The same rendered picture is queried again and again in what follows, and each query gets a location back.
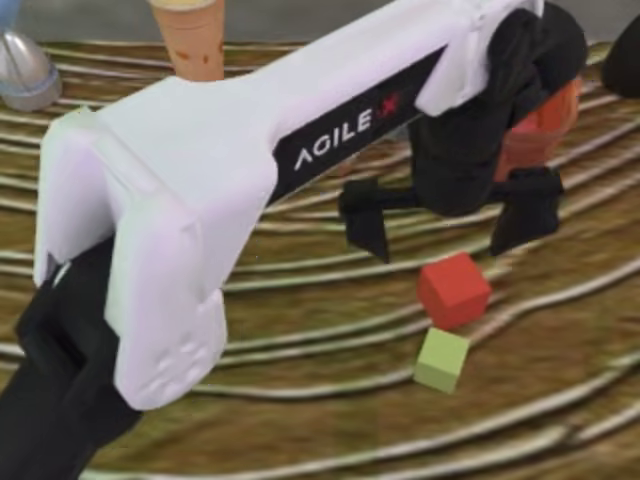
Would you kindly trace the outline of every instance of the green cube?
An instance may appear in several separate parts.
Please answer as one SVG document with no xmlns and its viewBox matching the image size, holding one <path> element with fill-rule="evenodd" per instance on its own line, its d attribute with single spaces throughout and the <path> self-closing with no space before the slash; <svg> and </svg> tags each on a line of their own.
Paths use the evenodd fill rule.
<svg viewBox="0 0 640 480">
<path fill-rule="evenodd" d="M 469 351 L 464 337 L 430 328 L 420 349 L 413 379 L 445 393 L 453 393 Z"/>
</svg>

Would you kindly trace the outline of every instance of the gray wall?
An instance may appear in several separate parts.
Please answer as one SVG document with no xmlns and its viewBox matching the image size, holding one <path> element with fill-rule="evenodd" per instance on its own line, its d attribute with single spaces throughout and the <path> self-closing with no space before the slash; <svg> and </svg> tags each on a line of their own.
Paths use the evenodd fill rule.
<svg viewBox="0 0 640 480">
<path fill-rule="evenodd" d="M 388 0 L 227 0 L 231 41 L 311 40 Z M 611 40 L 640 13 L 640 0 L 556 0 L 589 40 Z M 23 0 L 18 28 L 36 40 L 157 41 L 145 0 Z"/>
</svg>

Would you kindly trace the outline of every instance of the agilex logo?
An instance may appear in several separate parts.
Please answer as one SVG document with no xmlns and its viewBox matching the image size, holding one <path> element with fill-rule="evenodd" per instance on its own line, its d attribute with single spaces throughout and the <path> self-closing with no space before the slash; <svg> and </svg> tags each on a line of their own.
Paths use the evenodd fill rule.
<svg viewBox="0 0 640 480">
<path fill-rule="evenodd" d="M 299 154 L 294 170 L 299 171 L 305 164 L 313 163 L 330 154 L 333 150 L 357 139 L 363 133 L 371 130 L 374 124 L 393 116 L 398 109 L 400 95 L 392 93 L 385 97 L 377 107 L 362 110 L 353 118 L 335 126 L 330 131 L 318 137 L 312 145 L 303 147 Z"/>
</svg>

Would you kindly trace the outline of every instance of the silver metal object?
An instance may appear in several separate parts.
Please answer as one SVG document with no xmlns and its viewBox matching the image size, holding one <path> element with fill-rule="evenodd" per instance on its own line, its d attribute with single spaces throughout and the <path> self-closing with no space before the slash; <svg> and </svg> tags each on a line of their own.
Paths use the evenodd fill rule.
<svg viewBox="0 0 640 480">
<path fill-rule="evenodd" d="M 15 110 L 33 112 L 54 103 L 62 94 L 58 70 L 30 38 L 0 31 L 0 96 Z"/>
</svg>

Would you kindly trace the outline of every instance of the red block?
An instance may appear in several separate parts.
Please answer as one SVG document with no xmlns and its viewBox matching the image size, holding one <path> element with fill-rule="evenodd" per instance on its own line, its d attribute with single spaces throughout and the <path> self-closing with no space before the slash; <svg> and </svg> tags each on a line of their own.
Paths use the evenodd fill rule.
<svg viewBox="0 0 640 480">
<path fill-rule="evenodd" d="M 452 330 L 484 315 L 491 286 L 467 253 L 422 267 L 418 299 L 433 325 Z"/>
</svg>

